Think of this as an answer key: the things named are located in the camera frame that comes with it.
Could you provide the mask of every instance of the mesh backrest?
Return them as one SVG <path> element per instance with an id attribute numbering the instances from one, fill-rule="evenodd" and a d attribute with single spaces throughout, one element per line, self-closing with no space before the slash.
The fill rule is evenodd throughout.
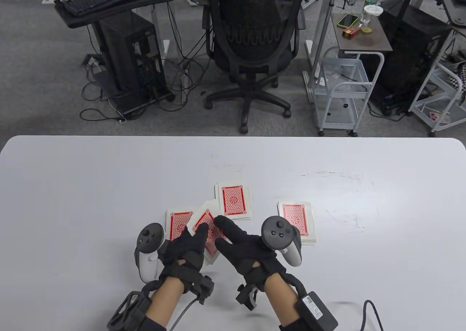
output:
<path id="1" fill-rule="evenodd" d="M 301 5 L 301 0 L 209 1 L 215 44 L 220 43 L 224 52 L 228 46 L 238 58 L 249 62 L 269 59 L 279 46 L 284 48 L 282 43 L 289 45 Z M 224 42 L 218 41 L 219 35 Z"/>

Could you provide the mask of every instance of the computer tower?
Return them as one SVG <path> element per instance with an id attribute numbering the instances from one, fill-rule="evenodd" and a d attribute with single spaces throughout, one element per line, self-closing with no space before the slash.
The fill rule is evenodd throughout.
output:
<path id="1" fill-rule="evenodd" d="M 408 5 L 398 18 L 402 0 L 381 3 L 384 12 L 379 20 L 393 48 L 385 53 L 385 63 L 371 95 L 385 115 L 393 109 L 407 110 L 429 69 L 450 33 L 451 26 Z M 374 56 L 362 56 L 371 80 L 378 66 Z"/>
<path id="2" fill-rule="evenodd" d="M 133 11 L 100 21 L 113 64 L 115 81 L 123 94 L 112 98 L 122 113 L 174 98 L 167 89 L 154 25 Z"/>

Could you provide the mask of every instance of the gray carpet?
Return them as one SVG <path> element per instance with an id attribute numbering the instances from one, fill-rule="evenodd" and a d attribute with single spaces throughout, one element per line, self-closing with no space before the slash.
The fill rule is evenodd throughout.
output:
<path id="1" fill-rule="evenodd" d="M 108 115 L 115 112 L 102 102 L 87 102 L 80 97 L 86 83 L 80 66 L 86 53 L 92 53 L 86 28 L 71 30 L 55 13 L 52 5 L 41 0 L 0 0 L 0 150 L 15 135 L 238 135 L 241 101 L 216 103 L 213 110 L 204 110 L 203 96 L 232 86 L 226 74 L 210 64 L 202 84 L 193 90 L 188 105 L 176 113 L 151 106 L 138 120 L 120 124 L 116 121 L 88 122 L 79 118 L 85 108 L 98 108 Z M 362 0 L 355 6 L 360 10 Z M 200 7 L 188 6 L 186 0 L 174 3 L 183 39 L 183 51 L 190 49 L 202 35 Z M 298 57 L 280 77 L 280 86 L 271 92 L 288 100 L 293 115 L 285 120 L 275 106 L 253 103 L 249 117 L 252 136 L 316 136 L 316 118 L 308 103 L 301 76 L 308 70 L 304 39 L 312 39 L 318 7 L 305 11 L 307 29 L 301 34 Z M 431 0 L 423 9 L 439 18 L 444 11 Z M 166 6 L 159 5 L 161 33 L 173 39 Z M 327 32 L 325 48 L 336 44 L 335 34 Z M 174 42 L 170 56 L 174 57 Z M 204 66 L 206 56 L 199 58 Z M 168 70 L 168 82 L 173 71 Z M 193 65 L 191 75 L 200 70 Z M 88 97 L 98 94 L 97 88 L 87 91 Z M 366 111 L 360 136 L 424 137 L 428 128 L 417 117 L 406 117 L 398 123 L 371 117 Z M 326 130 L 326 136 L 346 136 L 344 130 Z M 454 137 L 466 143 L 466 124 L 438 132 L 438 137 Z"/>

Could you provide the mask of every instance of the black glove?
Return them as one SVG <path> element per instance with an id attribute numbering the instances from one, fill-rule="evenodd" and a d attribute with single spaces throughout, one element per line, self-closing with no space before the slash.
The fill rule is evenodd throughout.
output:
<path id="1" fill-rule="evenodd" d="M 244 276 L 246 284 L 254 284 L 264 291 L 264 284 L 269 276 L 286 273 L 287 270 L 277 260 L 275 251 L 269 249 L 259 235 L 248 235 L 225 216 L 217 216 L 213 223 L 231 241 L 228 243 L 223 238 L 215 240 L 217 250 Z M 253 268 L 255 262 L 259 262 L 260 266 Z"/>
<path id="2" fill-rule="evenodd" d="M 189 282 L 188 278 L 193 275 L 191 272 L 199 273 L 202 268 L 208 231 L 209 226 L 207 223 L 203 223 L 198 226 L 196 234 L 191 236 L 188 228 L 185 227 L 178 238 L 168 242 L 166 251 L 161 258 L 164 268 L 158 278 L 160 282 L 165 281 L 168 276 L 174 276 L 183 282 L 184 293 L 190 290 L 192 282 Z M 180 266 L 178 262 L 180 260 L 186 262 Z"/>

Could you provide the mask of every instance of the smartphone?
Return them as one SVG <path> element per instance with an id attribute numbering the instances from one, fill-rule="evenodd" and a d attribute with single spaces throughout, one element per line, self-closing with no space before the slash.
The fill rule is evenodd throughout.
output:
<path id="1" fill-rule="evenodd" d="M 345 15 L 336 25 L 340 28 L 346 29 L 355 25 L 359 21 L 359 17 L 356 15 L 347 14 Z"/>

